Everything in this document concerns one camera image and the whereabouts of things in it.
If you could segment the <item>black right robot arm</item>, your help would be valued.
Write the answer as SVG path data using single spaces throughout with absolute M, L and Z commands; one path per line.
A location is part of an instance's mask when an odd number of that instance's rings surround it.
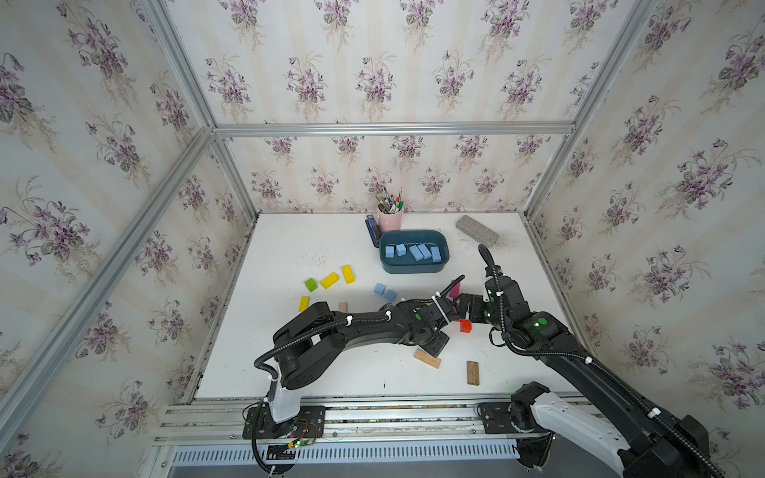
M 516 425 L 561 435 L 622 477 L 723 476 L 698 420 L 676 417 L 627 384 L 556 317 L 532 310 L 518 282 L 502 273 L 486 245 L 478 252 L 486 264 L 486 298 L 478 305 L 475 296 L 461 295 L 470 319 L 492 326 L 501 346 L 513 354 L 565 378 L 601 414 L 594 418 L 567 409 L 549 388 L 530 382 L 513 396 Z

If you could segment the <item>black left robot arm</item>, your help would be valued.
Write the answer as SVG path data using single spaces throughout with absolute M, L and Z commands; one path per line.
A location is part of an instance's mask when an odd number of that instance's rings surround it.
M 449 341 L 443 329 L 459 320 L 456 300 L 449 293 L 463 279 L 458 276 L 429 299 L 388 303 L 376 312 L 342 312 L 326 302 L 309 306 L 276 332 L 273 348 L 253 362 L 254 368 L 269 374 L 270 386 L 252 425 L 261 424 L 265 416 L 276 426 L 297 418 L 301 390 L 346 350 L 392 344 L 418 348 L 436 359 Z

